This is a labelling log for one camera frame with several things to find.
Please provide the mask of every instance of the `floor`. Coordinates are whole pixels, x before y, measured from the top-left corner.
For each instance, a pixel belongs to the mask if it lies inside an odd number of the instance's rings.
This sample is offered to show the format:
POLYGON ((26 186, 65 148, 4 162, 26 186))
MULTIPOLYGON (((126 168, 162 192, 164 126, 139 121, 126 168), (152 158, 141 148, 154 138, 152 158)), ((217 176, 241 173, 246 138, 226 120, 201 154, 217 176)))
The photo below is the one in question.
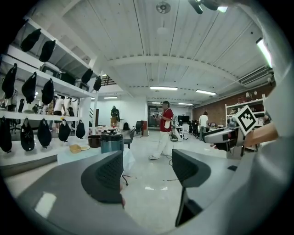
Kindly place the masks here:
MULTIPOLYGON (((209 144, 187 135, 182 142, 169 141, 170 148, 185 149, 215 157, 226 157, 226 152, 211 148, 209 144)), ((158 131, 150 131, 148 137, 135 136, 131 151, 136 159, 133 167, 125 172, 129 185, 123 184, 122 195, 126 201, 125 211, 141 226, 160 234, 175 228, 175 219, 181 199, 181 184, 169 165, 170 159, 162 156, 158 160, 149 160, 157 147, 158 131)), ((45 172, 55 167, 51 163, 45 167, 19 174, 6 179, 14 196, 19 195, 45 172)))

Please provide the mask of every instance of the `white wall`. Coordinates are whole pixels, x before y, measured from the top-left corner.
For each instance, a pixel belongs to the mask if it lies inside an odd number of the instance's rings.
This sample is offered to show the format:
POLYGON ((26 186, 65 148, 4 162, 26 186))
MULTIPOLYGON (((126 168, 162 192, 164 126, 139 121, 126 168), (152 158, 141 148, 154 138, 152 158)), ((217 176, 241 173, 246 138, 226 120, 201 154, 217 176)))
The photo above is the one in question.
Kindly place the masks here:
POLYGON ((189 113, 190 116, 190 121, 192 121, 192 108, 186 108, 186 107, 170 107, 171 110, 173 111, 174 115, 176 116, 181 116, 181 115, 186 115, 186 113, 189 113))
MULTIPOLYGON (((148 108, 145 96, 136 96, 131 98, 128 95, 119 96, 117 100, 98 100, 97 109, 99 109, 98 124, 110 125, 110 111, 113 107, 119 110, 119 116, 123 123, 127 122, 130 126, 136 125, 139 120, 147 120, 148 108)), ((94 101, 91 102, 91 109, 94 108, 94 101)))

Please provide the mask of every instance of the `white sneaker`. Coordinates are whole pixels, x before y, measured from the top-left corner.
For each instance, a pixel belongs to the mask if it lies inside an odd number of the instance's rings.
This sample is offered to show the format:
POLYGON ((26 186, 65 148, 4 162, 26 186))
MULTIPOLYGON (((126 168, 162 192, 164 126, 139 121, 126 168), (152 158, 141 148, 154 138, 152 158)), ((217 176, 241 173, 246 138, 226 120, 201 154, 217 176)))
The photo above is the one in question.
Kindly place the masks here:
POLYGON ((149 156, 149 159, 150 160, 156 160, 156 159, 159 159, 159 157, 155 157, 155 156, 151 155, 151 156, 149 156))

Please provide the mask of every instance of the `chair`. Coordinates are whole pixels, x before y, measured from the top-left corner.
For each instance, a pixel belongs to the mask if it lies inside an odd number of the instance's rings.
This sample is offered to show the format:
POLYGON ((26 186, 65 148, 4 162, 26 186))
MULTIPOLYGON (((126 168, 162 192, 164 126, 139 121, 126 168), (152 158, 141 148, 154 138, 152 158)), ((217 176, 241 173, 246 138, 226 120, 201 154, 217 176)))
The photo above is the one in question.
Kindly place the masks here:
POLYGON ((130 145, 133 142, 134 134, 135 134, 136 129, 132 129, 130 132, 130 139, 124 139, 124 144, 128 145, 128 148, 130 149, 130 145))
POLYGON ((140 133, 143 130, 143 121, 137 121, 136 126, 133 126, 133 128, 136 128, 136 134, 140 133))

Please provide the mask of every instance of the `white ceiling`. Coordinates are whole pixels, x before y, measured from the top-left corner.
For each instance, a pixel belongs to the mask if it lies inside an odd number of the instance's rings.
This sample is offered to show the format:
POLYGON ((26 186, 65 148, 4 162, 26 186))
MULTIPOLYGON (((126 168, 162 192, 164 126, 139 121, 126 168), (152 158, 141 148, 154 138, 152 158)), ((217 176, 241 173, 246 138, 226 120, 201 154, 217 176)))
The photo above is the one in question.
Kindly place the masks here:
POLYGON ((210 97, 196 89, 220 95, 245 89, 233 82, 266 64, 253 20, 238 7, 226 13, 203 7, 199 15, 187 0, 167 2, 171 11, 163 15, 159 0, 42 1, 29 16, 123 90, 149 101, 199 104, 210 97), (166 33, 158 34, 163 26, 166 33), (179 89, 155 92, 151 85, 179 89))

